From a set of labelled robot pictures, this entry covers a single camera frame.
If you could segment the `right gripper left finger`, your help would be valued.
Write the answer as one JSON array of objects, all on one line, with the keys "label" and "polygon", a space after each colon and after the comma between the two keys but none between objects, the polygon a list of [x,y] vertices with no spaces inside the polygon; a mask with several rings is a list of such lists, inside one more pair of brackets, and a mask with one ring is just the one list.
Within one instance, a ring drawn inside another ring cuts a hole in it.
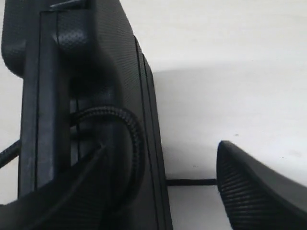
[{"label": "right gripper left finger", "polygon": [[106,148],[94,150],[52,182],[0,208],[2,230],[95,230],[110,202]]}]

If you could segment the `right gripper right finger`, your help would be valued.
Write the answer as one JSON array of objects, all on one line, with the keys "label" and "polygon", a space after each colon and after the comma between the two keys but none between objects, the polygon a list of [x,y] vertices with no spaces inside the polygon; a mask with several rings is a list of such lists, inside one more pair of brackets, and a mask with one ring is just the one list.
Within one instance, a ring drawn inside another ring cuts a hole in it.
[{"label": "right gripper right finger", "polygon": [[230,141],[218,145],[217,186],[234,230],[305,230],[307,188]]}]

